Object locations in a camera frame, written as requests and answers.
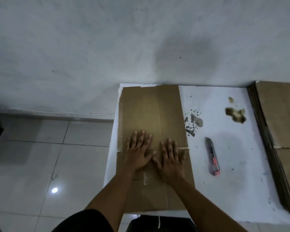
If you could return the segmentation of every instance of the hand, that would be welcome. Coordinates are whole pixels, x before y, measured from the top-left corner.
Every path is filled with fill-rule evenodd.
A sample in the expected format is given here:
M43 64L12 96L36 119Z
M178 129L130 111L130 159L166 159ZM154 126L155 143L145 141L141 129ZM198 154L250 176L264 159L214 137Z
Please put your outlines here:
M184 161L186 153L184 153L181 159L179 160L177 142L174 142L174 153L173 153L171 139L168 140L169 155L165 149L163 142L161 142L161 149L164 159L163 166L161 165L157 156L153 157L153 161L157 164L157 168L163 180L165 180L168 184L172 185L172 183L175 180L184 177Z
M145 156L145 151L150 144L152 135L150 134L146 142L143 144L145 131L142 130L140 139L136 144L136 137L138 132L135 131L132 139L132 144L130 145L131 138L128 137L128 142L126 146L126 158L125 158L125 167L133 172L138 169L143 168L152 158L154 152L149 153Z

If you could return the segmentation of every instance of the white table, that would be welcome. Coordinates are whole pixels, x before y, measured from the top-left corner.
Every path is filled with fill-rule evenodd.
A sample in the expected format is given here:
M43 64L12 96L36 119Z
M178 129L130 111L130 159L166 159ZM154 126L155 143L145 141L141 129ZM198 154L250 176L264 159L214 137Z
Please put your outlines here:
M120 84L123 87L155 86ZM245 88L179 86L184 118L198 111L203 127L187 136L195 187L238 222L290 224L290 214L278 199L253 109ZM234 98L231 104L228 97ZM226 107L245 108L244 124L225 115ZM116 173L118 103L109 147L104 186ZM213 140L220 175L208 170L204 137ZM189 217L187 211L156 211L142 214Z

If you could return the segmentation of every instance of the right hand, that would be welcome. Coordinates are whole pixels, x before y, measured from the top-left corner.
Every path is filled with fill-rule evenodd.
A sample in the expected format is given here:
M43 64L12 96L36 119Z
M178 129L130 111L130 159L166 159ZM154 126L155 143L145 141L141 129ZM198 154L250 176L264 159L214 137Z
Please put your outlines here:
M152 159L157 164L157 168L166 183L172 185L174 181L177 179L184 178L184 161L186 157L186 152L183 156L178 159L178 146L177 142L174 142L174 152L172 148L171 139L168 140L168 151L169 155L166 151L165 145L161 142L161 149L163 154L164 163L161 165L157 156L154 156Z

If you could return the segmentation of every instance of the tiled floor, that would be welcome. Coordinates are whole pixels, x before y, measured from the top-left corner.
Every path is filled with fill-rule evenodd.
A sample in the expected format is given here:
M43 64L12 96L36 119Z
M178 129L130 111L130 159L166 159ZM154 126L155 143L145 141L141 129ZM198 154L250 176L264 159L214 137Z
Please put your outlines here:
M0 228L49 232L82 210L102 189L111 123L2 116ZM126 231L136 215L124 215ZM290 226L240 223L251 232L290 231Z

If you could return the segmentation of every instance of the stack of cardboard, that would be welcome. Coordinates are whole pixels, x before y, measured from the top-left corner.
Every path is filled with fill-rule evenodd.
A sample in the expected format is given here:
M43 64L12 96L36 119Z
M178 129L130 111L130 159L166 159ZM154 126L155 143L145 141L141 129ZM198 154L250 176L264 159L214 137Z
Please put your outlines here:
M281 204L290 212L290 83L248 87Z
M146 138L152 134L148 151L157 150L161 161L160 142L168 138L177 141L179 156L186 152L185 179L194 186L178 85L123 88L119 100L117 172L124 168L128 137L141 130L146 130ZM156 210L185 210L185 206L151 161L135 173L125 213Z

